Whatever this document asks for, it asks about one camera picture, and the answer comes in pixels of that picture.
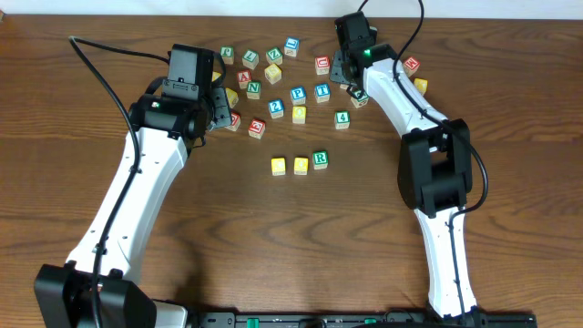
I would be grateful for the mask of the green R block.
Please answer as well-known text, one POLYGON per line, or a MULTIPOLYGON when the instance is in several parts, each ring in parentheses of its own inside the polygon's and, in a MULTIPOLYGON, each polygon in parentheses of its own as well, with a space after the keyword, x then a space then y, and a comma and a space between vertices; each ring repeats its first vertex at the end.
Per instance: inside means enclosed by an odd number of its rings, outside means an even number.
POLYGON ((312 163, 314 169, 326 169, 329 164, 328 153, 325 150, 313 152, 312 163))

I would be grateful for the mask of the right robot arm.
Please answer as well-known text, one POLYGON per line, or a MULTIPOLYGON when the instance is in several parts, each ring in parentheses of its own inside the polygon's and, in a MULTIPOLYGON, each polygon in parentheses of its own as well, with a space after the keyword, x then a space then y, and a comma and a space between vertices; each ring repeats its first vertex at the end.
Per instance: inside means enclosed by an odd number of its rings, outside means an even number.
POLYGON ((401 138, 397 186, 421 226, 429 268, 429 305, 462 322, 476 307, 465 256, 467 195, 473 187, 469 128, 432 107, 400 56, 377 41, 364 13, 334 22, 339 41, 330 79, 378 103, 401 138))

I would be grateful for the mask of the yellow C block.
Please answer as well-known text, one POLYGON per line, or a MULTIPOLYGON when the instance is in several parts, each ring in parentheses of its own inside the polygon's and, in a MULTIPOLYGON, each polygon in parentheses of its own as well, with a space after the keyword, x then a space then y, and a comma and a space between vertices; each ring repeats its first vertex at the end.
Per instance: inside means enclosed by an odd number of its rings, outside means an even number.
POLYGON ((286 174, 286 159, 273 158, 271 160, 271 172, 273 176, 282 176, 286 174))

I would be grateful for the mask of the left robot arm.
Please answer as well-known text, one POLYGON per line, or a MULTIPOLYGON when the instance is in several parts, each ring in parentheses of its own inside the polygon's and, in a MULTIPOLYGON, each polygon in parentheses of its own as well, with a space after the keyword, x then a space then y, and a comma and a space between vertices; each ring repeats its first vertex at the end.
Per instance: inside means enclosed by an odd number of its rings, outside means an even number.
POLYGON ((209 49, 176 44, 155 78, 119 110, 128 134, 116 175, 89 229, 62 266, 45 264, 34 292, 48 327, 193 327, 184 305, 156 301, 138 286, 161 205, 206 133, 231 123, 224 63, 209 49))

